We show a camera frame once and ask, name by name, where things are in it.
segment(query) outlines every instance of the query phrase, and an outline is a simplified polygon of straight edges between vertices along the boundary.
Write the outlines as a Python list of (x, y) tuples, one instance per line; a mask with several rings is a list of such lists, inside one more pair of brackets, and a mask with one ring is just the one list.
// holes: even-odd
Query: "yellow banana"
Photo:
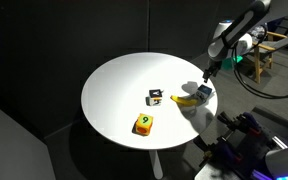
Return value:
[(171, 99), (183, 106), (194, 106), (197, 104), (197, 99), (185, 99), (178, 96), (171, 96)]

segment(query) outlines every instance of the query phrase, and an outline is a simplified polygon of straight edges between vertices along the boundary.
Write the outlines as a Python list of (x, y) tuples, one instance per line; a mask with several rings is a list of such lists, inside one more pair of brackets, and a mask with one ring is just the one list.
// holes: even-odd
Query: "wooden cube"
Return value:
[(153, 124), (153, 116), (140, 114), (135, 123), (136, 132), (142, 135), (149, 135)]
[(206, 102), (207, 98), (211, 95), (212, 89), (205, 86), (201, 85), (198, 89), (197, 92), (194, 94), (195, 98), (199, 98), (203, 103)]
[(162, 103), (162, 91), (160, 89), (149, 90), (150, 106), (159, 106)]

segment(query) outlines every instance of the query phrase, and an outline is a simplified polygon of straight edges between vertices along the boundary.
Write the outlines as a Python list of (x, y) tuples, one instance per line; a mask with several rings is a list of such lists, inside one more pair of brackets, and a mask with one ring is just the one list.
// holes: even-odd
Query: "table top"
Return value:
[[(199, 135), (213, 120), (217, 94), (212, 82), (192, 63), (160, 53), (134, 53), (115, 58), (96, 69), (87, 79), (81, 96), (89, 123), (109, 140), (135, 149), (175, 147)], [(181, 107), (171, 95), (189, 96), (197, 87), (213, 89), (207, 102)], [(149, 90), (163, 90), (160, 106), (148, 106)], [(132, 130), (140, 113), (153, 116), (148, 136)]]

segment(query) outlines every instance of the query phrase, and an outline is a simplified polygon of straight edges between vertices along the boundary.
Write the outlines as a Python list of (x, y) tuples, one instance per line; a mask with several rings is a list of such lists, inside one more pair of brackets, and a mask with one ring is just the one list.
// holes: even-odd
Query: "black background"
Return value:
[(147, 51), (192, 60), (250, 2), (0, 0), (0, 108), (50, 135), (80, 116), (83, 85), (101, 64)]

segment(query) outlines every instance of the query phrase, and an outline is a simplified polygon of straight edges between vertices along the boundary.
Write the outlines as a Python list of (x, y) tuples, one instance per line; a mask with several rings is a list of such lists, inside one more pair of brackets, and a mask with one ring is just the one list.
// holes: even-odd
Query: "wire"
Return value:
[(253, 88), (252, 86), (248, 85), (242, 78), (241, 76), (241, 73), (238, 69), (238, 65), (237, 65), (237, 61), (234, 60), (235, 57), (237, 57), (237, 50), (236, 50), (236, 47), (237, 47), (237, 43), (235, 43), (233, 45), (233, 48), (232, 48), (232, 54), (231, 54), (231, 58), (232, 58), (232, 61), (233, 61), (233, 64), (234, 64), (234, 75), (236, 77), (236, 79), (238, 80), (238, 82), (250, 93), (252, 93), (253, 95), (256, 95), (258, 97), (261, 97), (261, 98), (265, 98), (265, 99), (284, 99), (284, 98), (288, 98), (288, 95), (285, 95), (285, 96), (276, 96), (276, 95), (271, 95), (271, 94), (267, 94), (267, 93), (264, 93), (262, 91), (259, 91), (255, 88)]

